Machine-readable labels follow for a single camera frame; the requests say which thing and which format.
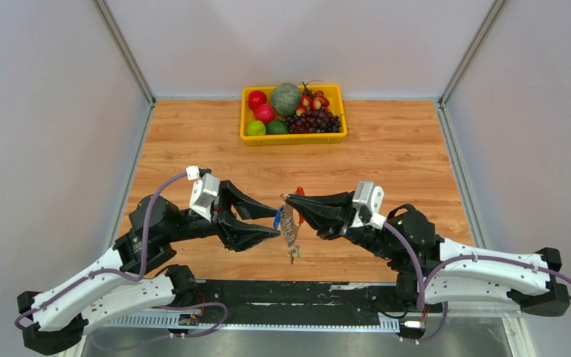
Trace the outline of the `key with blue tag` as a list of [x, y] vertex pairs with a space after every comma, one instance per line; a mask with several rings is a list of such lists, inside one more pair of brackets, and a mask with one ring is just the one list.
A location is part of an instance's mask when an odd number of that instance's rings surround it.
[[282, 205], [281, 207], [279, 207], [277, 209], [277, 212], [274, 216], [274, 221], [273, 221], [273, 228], [274, 229], [277, 229], [277, 230], [281, 229], [281, 221], [282, 221], [284, 208], [285, 208], [285, 206]]

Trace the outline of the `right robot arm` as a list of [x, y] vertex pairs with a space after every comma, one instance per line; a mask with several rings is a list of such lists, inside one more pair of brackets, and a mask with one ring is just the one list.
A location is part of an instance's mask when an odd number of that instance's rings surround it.
[[377, 213], [355, 193], [291, 194], [285, 201], [324, 240], [344, 238], [386, 261], [396, 272], [395, 300], [422, 311], [447, 302], [515, 303], [521, 312], [562, 316], [571, 297], [559, 283], [561, 256], [554, 248], [508, 254], [462, 244], [436, 233], [435, 225], [410, 204]]

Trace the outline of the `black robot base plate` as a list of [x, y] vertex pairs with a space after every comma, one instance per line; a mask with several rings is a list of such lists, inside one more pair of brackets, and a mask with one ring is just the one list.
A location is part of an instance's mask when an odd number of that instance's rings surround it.
[[419, 314], [414, 303], [401, 301], [396, 286], [373, 283], [270, 280], [205, 280], [170, 306], [204, 303], [204, 322], [251, 324], [371, 324], [378, 316]]

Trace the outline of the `metal key organizer with rings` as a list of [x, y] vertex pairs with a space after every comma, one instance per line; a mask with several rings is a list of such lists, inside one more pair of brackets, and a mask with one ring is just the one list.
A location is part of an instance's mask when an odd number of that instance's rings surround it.
[[305, 219], [299, 214], [295, 212], [295, 209], [286, 203], [286, 198], [289, 194], [284, 193], [281, 195], [283, 199], [283, 204], [285, 206], [281, 221], [281, 237], [285, 240], [286, 246], [288, 249], [288, 258], [290, 261], [290, 247], [293, 245], [297, 245], [297, 237], [300, 230], [300, 226], [305, 222]]

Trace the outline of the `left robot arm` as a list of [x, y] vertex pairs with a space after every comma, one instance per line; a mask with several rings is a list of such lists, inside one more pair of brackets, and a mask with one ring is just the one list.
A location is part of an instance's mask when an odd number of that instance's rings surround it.
[[218, 237], [229, 250], [246, 251], [279, 231], [256, 224], [276, 209], [212, 175], [195, 180], [186, 209], [160, 193], [144, 197], [130, 214], [130, 230], [101, 257], [63, 284], [17, 298], [15, 324], [24, 345], [50, 356], [78, 344], [84, 335], [148, 308], [200, 309], [196, 279], [187, 266], [171, 263], [174, 242]]

